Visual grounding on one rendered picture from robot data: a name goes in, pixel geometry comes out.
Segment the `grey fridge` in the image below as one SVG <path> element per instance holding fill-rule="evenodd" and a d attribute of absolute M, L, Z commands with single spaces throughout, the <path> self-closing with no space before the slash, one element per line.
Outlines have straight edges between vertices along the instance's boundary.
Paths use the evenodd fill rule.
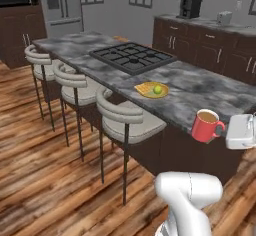
<path fill-rule="evenodd" d="M 80 0 L 41 0 L 41 4 L 49 38 L 83 31 Z"/>

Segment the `dark wood kitchen island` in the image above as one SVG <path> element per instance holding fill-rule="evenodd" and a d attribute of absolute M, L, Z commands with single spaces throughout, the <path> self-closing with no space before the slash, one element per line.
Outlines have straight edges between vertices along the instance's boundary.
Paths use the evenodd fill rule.
<path fill-rule="evenodd" d="M 79 89 L 63 89 L 54 80 L 43 81 L 41 85 L 47 103 L 62 100 L 114 144 L 126 148 L 128 154 L 153 175 L 167 171 L 208 173 L 227 183 L 237 173 L 242 153 L 227 149 L 222 137 L 210 145 L 197 142 L 189 134 L 149 112 L 144 113 L 141 124 L 128 127 L 106 120 L 96 107 L 95 95 L 99 84 L 91 79 L 85 88 Z M 129 131 L 128 144 L 115 137 L 126 129 Z"/>

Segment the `white toaster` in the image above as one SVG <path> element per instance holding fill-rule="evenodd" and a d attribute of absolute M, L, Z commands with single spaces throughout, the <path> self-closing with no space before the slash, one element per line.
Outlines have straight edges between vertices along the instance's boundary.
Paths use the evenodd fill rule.
<path fill-rule="evenodd" d="M 232 12 L 230 11 L 222 11 L 217 15 L 217 23 L 221 26 L 229 25 L 232 18 Z"/>

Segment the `dark wood tall cupboard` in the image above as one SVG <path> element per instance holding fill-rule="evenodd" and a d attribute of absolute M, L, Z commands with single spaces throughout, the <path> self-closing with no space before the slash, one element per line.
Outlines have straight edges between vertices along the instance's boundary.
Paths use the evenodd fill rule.
<path fill-rule="evenodd" d="M 0 8 L 0 60 L 10 69 L 26 66 L 25 48 L 46 37 L 40 5 Z"/>

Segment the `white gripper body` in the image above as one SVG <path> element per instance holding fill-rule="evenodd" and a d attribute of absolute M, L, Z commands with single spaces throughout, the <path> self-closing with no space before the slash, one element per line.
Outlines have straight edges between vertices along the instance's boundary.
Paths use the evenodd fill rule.
<path fill-rule="evenodd" d="M 234 115 L 230 118 L 226 146 L 228 149 L 246 149 L 251 146 L 251 115 Z"/>

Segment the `dark wood base cupboards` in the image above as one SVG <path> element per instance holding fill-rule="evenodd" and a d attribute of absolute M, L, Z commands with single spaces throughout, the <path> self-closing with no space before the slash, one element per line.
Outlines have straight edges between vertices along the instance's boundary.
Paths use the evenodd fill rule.
<path fill-rule="evenodd" d="M 218 27 L 209 20 L 154 18 L 153 47 L 179 60 L 256 86 L 256 29 Z"/>

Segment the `red mug of coffee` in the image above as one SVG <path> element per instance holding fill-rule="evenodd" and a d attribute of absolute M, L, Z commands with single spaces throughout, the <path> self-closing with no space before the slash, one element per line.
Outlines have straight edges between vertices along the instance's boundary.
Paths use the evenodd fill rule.
<path fill-rule="evenodd" d="M 217 113 L 209 109 L 200 109 L 196 113 L 191 135 L 195 140 L 207 143 L 218 137 L 216 133 L 218 126 L 225 130 L 225 124 L 219 119 Z"/>

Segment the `cream bar stool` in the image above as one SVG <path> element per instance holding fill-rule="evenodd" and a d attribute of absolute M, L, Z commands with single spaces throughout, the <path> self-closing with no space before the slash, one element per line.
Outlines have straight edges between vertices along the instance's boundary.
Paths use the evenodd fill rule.
<path fill-rule="evenodd" d="M 118 105 L 105 98 L 107 88 L 101 86 L 96 92 L 96 105 L 100 119 L 100 135 L 105 134 L 124 151 L 123 204 L 126 204 L 128 150 L 131 145 L 142 143 L 162 132 L 167 123 L 131 101 Z"/>
<path fill-rule="evenodd" d="M 53 63 L 49 54 L 40 54 L 36 47 L 31 44 L 24 50 L 25 58 L 31 64 L 34 84 L 37 84 L 37 80 L 41 80 L 45 85 L 54 79 Z M 49 90 L 46 90 L 46 98 L 50 100 Z"/>
<path fill-rule="evenodd" d="M 79 144 L 82 144 L 80 109 L 96 102 L 96 91 L 100 84 L 84 74 L 68 73 L 62 62 L 54 66 L 55 80 L 61 85 L 61 103 L 67 103 L 76 111 Z M 83 146 L 80 146 L 81 159 L 84 159 Z"/>

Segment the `golden waffle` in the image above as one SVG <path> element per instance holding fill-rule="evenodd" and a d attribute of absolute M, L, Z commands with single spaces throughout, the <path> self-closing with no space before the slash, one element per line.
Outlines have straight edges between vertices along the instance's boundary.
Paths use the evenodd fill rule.
<path fill-rule="evenodd" d="M 151 95 L 153 93 L 153 85 L 149 83 L 142 83 L 135 86 L 135 89 L 143 96 Z"/>

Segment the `black gas hob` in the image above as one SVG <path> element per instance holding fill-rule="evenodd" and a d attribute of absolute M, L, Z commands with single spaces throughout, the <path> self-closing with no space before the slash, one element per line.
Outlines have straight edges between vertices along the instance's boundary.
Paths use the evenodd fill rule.
<path fill-rule="evenodd" d="M 101 48 L 90 51 L 89 54 L 91 57 L 132 76 L 168 65 L 177 60 L 176 56 L 135 42 Z"/>

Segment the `black coffee machine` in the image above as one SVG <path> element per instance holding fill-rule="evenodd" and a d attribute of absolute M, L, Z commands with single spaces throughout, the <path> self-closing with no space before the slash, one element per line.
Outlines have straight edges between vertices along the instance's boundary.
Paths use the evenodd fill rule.
<path fill-rule="evenodd" d="M 202 0 L 181 0 L 178 18 L 193 19 L 200 16 Z"/>

